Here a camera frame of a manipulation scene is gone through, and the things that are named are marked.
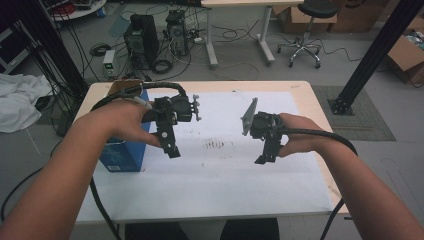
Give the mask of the white table mat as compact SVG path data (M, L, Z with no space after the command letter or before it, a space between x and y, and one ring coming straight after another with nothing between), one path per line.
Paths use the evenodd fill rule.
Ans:
M136 173L111 173L98 165L94 180L110 217L130 222L331 211L313 154L257 163L264 144L242 133L241 117L251 103L267 113L298 111L289 92L206 92L200 96L201 118L174 128L180 157L148 146Z

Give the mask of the person's left hand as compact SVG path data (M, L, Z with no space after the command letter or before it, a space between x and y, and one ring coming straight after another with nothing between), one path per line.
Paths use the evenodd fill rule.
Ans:
M157 136L140 127L147 108L129 100L114 100L82 117L88 130L105 144L110 138L143 142L159 147Z

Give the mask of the black swivel stool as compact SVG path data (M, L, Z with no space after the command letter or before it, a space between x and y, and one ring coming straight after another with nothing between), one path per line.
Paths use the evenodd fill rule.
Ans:
M321 67L319 53L322 49L320 44L314 44L309 41L312 23L315 18L330 18L337 16L337 5L332 0L304 0L296 6L302 13L311 16L307 30L302 36L295 37L292 41L286 40L277 45L277 52L280 53L283 48L293 48L294 52L290 56L289 66L292 67L295 58L302 52L308 53L315 60L315 68Z

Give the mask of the small black computer tower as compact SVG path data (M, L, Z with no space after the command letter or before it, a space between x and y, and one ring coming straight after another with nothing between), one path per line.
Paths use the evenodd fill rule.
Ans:
M188 51L184 10L170 10L166 18L170 49L175 56L186 56Z

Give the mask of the blue cardboard box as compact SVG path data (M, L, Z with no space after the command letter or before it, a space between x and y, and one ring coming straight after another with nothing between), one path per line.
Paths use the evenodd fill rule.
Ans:
M115 93L121 93L130 87L138 87L133 94L143 100L149 96L145 90L141 90L141 80L115 81L112 83L107 97ZM142 142L124 141L116 138L110 139L102 150L100 162L109 172L139 172L141 170L146 144Z

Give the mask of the large black computer tower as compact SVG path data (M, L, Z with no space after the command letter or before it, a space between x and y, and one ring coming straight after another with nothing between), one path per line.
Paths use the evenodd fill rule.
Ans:
M152 68L159 51L156 24L152 15L132 14L124 41L131 65L135 69Z

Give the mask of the white power supply unit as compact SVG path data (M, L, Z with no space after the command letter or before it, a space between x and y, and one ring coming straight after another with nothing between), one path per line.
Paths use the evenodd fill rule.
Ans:
M115 76L115 51L114 50L107 50L105 52L104 58L103 58L103 67L105 74L108 77L114 77Z

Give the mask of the open brown cardboard box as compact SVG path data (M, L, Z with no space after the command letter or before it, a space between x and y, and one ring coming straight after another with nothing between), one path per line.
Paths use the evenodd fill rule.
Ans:
M388 53L388 64L405 83L424 84L424 17L413 19Z

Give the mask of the white cloth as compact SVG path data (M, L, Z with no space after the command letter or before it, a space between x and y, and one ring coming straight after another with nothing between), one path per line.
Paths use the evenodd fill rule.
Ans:
M0 132L13 133L34 124L42 114L35 107L52 87L44 75L0 73Z

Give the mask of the person's right hand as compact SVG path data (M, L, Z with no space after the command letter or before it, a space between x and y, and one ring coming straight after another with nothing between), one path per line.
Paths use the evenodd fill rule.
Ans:
M313 120L307 117L292 115L289 113L280 113L279 116L289 129L299 128L320 130L320 127ZM279 150L279 157L286 157L295 153L311 151L321 153L332 143L332 139L322 136L290 134L288 142Z

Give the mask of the white desk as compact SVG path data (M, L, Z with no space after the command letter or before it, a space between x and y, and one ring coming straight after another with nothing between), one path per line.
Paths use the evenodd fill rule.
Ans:
M211 67L218 65L217 56L215 53L212 41L212 9L216 7L229 7L229 6L263 6L264 14L262 20L261 33L256 36L256 41L261 48L266 64L270 66L275 62L275 58L266 42L266 34L268 32L269 20L272 12L272 7L276 5L295 6L303 3L303 0L201 0L203 7L207 9L207 36L206 36L206 50Z

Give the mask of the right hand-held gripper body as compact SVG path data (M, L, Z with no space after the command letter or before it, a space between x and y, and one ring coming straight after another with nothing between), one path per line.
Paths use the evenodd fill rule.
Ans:
M242 134L250 135L253 139L278 138L278 127L282 125L279 117L275 114L257 112L258 98L254 97L252 103L241 117Z

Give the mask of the black metal post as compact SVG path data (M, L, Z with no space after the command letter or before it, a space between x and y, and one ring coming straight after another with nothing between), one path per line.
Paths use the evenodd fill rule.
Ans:
M424 0L400 0L377 34L352 76L335 99L328 99L334 115L350 115L352 104L402 33L424 7Z

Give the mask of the person's black pants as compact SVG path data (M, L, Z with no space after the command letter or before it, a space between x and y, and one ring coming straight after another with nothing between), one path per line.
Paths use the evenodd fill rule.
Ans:
M177 222L125 226L125 240L280 240L276 218L227 220L218 236L191 238Z

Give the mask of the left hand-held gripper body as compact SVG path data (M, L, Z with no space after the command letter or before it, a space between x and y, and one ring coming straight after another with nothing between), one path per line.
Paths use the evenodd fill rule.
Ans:
M200 103L197 99L197 95L193 96L192 102L184 95L155 98L153 108L144 115L143 122L155 121L157 126L160 124L173 126L179 122L191 122L192 118L200 121L198 109Z

